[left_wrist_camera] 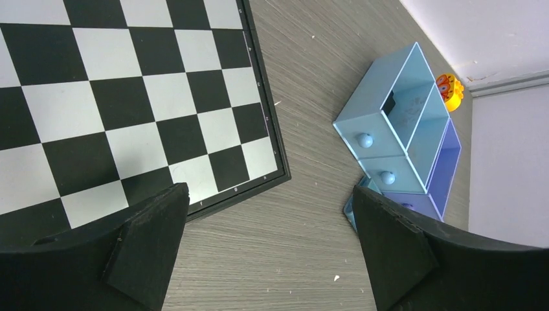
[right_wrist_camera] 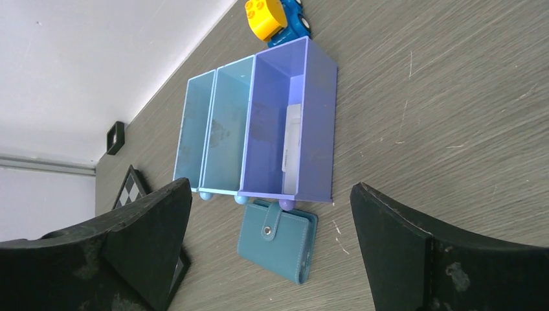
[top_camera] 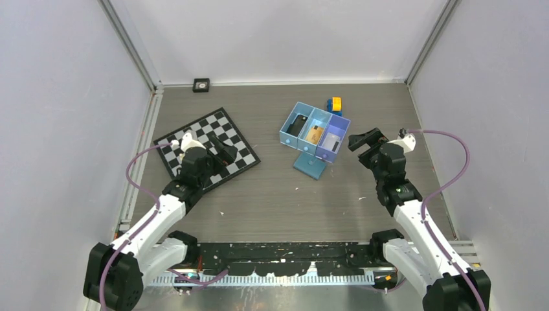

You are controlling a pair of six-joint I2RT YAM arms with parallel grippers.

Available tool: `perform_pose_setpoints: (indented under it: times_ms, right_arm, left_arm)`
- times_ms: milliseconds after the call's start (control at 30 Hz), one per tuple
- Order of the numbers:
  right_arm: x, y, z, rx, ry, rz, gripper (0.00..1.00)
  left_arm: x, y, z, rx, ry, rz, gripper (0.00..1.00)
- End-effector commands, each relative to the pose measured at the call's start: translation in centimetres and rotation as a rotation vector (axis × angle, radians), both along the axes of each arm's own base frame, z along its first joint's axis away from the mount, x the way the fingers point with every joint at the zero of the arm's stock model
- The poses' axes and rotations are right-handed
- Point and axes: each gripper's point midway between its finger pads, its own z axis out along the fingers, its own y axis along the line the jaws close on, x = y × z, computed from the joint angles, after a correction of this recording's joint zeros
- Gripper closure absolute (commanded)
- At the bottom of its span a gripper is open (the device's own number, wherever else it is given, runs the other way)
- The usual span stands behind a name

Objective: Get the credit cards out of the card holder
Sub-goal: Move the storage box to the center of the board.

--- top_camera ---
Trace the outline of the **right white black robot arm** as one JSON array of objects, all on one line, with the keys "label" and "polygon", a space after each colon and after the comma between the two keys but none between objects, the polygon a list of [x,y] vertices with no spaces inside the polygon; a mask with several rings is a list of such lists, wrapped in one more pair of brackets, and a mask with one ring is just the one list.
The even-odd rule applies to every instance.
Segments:
[{"label": "right white black robot arm", "polygon": [[376,232],[370,239],[370,259],[378,266],[396,267],[421,296],[424,310],[489,310],[488,275],[474,270],[450,245],[427,210],[433,196],[423,198],[406,177],[405,156],[415,149],[417,133],[402,129],[390,141],[374,128],[348,138],[351,151],[368,145],[359,162],[372,172],[380,204],[413,242],[396,229]]}]

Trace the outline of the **light blue card holder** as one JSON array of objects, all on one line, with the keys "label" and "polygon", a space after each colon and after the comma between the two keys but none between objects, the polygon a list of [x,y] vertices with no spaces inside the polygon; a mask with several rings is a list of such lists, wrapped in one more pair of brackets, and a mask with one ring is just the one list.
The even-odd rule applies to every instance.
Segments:
[{"label": "light blue card holder", "polygon": [[294,169],[315,180],[321,177],[326,167],[325,161],[306,152],[302,152],[293,164]]}]

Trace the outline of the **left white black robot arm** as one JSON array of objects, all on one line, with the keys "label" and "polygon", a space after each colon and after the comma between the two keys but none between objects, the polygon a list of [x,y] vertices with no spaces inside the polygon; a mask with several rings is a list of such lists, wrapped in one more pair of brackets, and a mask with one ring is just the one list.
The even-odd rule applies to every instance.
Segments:
[{"label": "left white black robot arm", "polygon": [[143,289],[167,269],[193,267],[199,258],[197,238],[167,231],[202,198],[206,182],[235,162],[238,149],[210,133],[212,147],[192,131],[166,144],[180,151],[181,167],[155,203],[128,231],[110,244],[97,243],[89,253],[83,295],[102,310],[133,310]]}]

